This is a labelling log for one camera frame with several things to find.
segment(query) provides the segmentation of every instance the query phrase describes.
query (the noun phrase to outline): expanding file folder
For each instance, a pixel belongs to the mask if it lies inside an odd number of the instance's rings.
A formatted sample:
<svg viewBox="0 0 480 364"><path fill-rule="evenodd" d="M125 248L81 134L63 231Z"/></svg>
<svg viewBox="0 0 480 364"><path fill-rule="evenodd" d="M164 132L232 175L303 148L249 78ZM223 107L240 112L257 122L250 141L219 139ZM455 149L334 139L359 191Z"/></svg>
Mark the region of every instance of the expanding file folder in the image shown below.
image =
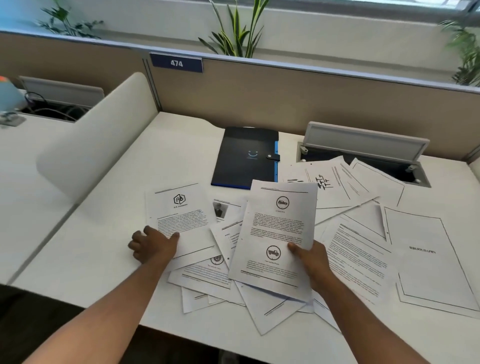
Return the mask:
<svg viewBox="0 0 480 364"><path fill-rule="evenodd" d="M212 185L250 189L252 180L277 182L278 132L228 127L218 152Z"/></svg>

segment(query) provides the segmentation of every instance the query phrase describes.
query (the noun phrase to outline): person's right arm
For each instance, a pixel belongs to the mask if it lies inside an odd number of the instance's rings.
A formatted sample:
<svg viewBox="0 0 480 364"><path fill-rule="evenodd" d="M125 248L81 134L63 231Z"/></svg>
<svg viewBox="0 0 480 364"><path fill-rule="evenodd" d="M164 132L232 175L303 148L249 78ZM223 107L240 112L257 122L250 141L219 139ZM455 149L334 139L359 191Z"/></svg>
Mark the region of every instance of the person's right arm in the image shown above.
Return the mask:
<svg viewBox="0 0 480 364"><path fill-rule="evenodd" d="M385 326L330 269L323 244L311 250L288 243L303 263L310 285L328 305L359 364L428 364L428 362Z"/></svg>

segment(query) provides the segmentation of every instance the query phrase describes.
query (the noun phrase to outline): person's right hand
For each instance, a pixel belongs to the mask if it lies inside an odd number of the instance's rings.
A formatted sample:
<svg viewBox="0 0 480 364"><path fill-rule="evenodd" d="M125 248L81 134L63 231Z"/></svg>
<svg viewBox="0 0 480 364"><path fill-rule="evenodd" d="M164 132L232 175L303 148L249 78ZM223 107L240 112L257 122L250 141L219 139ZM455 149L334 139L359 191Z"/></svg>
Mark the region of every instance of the person's right hand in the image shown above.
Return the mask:
<svg viewBox="0 0 480 364"><path fill-rule="evenodd" d="M288 243L288 249L302 261L305 271L310 277L312 289L322 295L326 285L336 279L328 264L325 246L314 240L310 250L302 249L294 243Z"/></svg>
<svg viewBox="0 0 480 364"><path fill-rule="evenodd" d="M150 226L145 226L144 233L145 235L140 231L134 232L132 241L128 243L128 247L133 250L133 257L142 264L153 257L168 264L177 252L180 234L176 232L169 239Z"/></svg>

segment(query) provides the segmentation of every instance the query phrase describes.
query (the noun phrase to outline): desk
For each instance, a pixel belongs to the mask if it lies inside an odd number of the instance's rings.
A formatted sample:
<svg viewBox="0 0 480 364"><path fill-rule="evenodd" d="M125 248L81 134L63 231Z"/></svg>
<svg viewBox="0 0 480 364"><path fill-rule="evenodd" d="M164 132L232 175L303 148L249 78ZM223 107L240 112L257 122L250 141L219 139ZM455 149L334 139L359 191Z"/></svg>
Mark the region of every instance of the desk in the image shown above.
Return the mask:
<svg viewBox="0 0 480 364"><path fill-rule="evenodd" d="M211 197L248 191L210 186L223 129L160 113L14 282L16 287L87 307L118 285L137 262L126 245L145 225L144 192L201 182ZM281 163L295 161L302 136L280 133ZM432 188L409 185L405 207L441 215L474 292L480 297L480 184L467 164L422 157ZM296 313L260 336L244 307L221 303L184 315L180 288L164 275L141 324L269 363L354 363L343 336L316 315ZM378 315L432 363L480 357L480 320L400 303Z"/></svg>
<svg viewBox="0 0 480 364"><path fill-rule="evenodd" d="M73 204L38 174L37 155L73 124L23 115L0 125L0 283L7 283Z"/></svg>

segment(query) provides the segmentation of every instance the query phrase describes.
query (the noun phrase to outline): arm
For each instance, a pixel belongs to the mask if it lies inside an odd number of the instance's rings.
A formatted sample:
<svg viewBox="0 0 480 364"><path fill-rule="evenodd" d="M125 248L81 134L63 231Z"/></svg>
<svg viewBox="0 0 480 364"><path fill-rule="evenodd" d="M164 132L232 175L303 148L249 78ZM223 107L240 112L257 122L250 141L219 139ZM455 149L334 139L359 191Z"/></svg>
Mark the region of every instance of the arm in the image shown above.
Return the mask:
<svg viewBox="0 0 480 364"><path fill-rule="evenodd" d="M324 298L359 364L428 364L333 274L323 244L314 242L304 250L288 243L288 248L302 261L310 285Z"/></svg>
<svg viewBox="0 0 480 364"><path fill-rule="evenodd" d="M128 247L143 263L113 291L61 327L27 364L118 363L147 308L158 280L177 251L179 234L167 239L146 226Z"/></svg>

